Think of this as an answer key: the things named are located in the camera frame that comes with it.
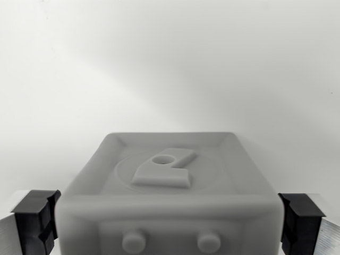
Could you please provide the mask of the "black-padded silver gripper left finger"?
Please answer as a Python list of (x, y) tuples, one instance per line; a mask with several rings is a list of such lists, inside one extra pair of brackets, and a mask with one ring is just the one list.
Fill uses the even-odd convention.
[(1, 204), (1, 254), (50, 254), (60, 190), (17, 190)]

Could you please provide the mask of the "black-padded silver gripper right finger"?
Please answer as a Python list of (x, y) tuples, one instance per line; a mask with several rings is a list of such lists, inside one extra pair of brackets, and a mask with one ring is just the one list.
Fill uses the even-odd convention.
[(317, 193), (279, 193), (284, 254), (339, 254), (339, 212)]

